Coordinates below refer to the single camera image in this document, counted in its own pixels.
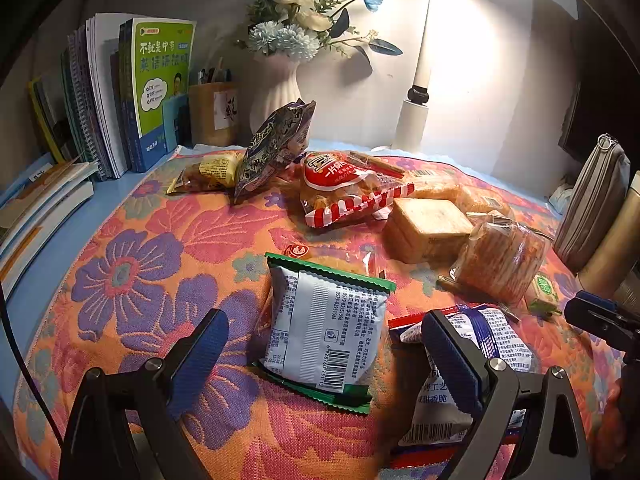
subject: vase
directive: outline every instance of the vase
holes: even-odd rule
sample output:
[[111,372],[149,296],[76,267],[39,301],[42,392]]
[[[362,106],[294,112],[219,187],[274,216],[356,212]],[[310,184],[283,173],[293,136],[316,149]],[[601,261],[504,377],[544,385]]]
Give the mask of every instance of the vase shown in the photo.
[[286,54],[258,54],[255,58],[261,65],[260,83],[249,115],[249,126],[254,134],[265,120],[278,108],[300,99],[300,88],[296,79],[299,61]]

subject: orange tablecloth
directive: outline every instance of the orange tablecloth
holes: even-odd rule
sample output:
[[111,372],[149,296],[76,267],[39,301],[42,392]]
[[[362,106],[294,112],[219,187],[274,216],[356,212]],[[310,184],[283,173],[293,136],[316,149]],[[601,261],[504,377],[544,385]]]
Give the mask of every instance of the orange tablecloth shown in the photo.
[[[442,269],[391,259],[380,236],[383,221],[329,231],[307,228],[293,170],[238,206],[230,206],[222,193],[164,195],[169,181],[198,158],[174,158],[143,181],[89,241],[49,306],[27,361],[60,430],[85,370],[133,370],[150,356],[164,356],[218,306],[230,319],[229,341],[197,405],[181,421],[212,478],[335,479],[346,472],[353,480],[375,478],[410,425],[426,376],[424,357],[413,348],[391,348],[383,338],[369,416],[329,410],[256,376],[246,365],[252,334],[266,328],[270,280],[263,254],[281,252],[292,242],[375,250],[386,276],[398,285],[388,302],[389,318],[457,303],[436,286]],[[490,187],[517,220],[549,233],[558,225],[542,206],[451,166],[390,161]],[[543,270],[558,284],[564,306],[575,293],[571,274],[552,251]],[[514,329],[534,353],[534,371],[551,365],[567,370],[588,432],[619,376],[620,354],[561,317],[543,322],[523,306],[517,313],[522,323]],[[23,381],[14,421],[20,448],[56,478],[60,449]],[[494,464],[496,474],[507,459],[504,450]],[[423,470],[418,478],[431,473]]]

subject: barcode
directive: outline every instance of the barcode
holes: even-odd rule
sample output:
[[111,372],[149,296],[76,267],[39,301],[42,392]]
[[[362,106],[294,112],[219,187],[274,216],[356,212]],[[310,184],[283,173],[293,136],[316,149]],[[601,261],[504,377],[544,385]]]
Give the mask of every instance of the barcode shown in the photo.
[[415,176],[435,176],[438,174],[434,170],[414,170],[411,173]]
[[491,198],[491,197],[488,197],[488,196],[483,196],[482,198],[484,198],[484,201],[487,202],[488,205],[493,207],[494,209],[499,209],[500,206],[502,205],[495,198]]
[[412,424],[411,429],[402,438],[402,444],[429,444],[440,440],[449,440],[453,423]]
[[318,386],[325,390],[342,392],[344,389],[344,376],[347,373],[349,363],[349,351],[331,350],[328,348],[324,355],[326,366],[322,368],[322,378]]

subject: green book cover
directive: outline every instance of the green book cover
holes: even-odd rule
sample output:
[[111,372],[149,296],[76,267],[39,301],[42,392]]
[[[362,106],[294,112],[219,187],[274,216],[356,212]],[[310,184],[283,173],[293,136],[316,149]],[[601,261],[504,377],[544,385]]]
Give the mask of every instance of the green book cover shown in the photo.
[[162,102],[186,94],[196,22],[167,18],[132,20],[132,86],[143,170],[165,153]]

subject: desk lamp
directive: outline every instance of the desk lamp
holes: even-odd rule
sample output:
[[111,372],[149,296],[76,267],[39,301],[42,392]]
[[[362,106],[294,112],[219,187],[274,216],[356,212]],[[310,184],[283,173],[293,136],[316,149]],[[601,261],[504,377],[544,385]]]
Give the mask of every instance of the desk lamp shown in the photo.
[[414,84],[409,89],[407,99],[402,102],[402,109],[396,126],[396,138],[392,148],[407,152],[418,152],[427,122],[429,108],[429,80],[434,61],[434,41],[437,35],[438,20],[446,12],[446,0],[429,0],[427,19],[424,23],[422,46],[418,56],[418,66],[415,71]]

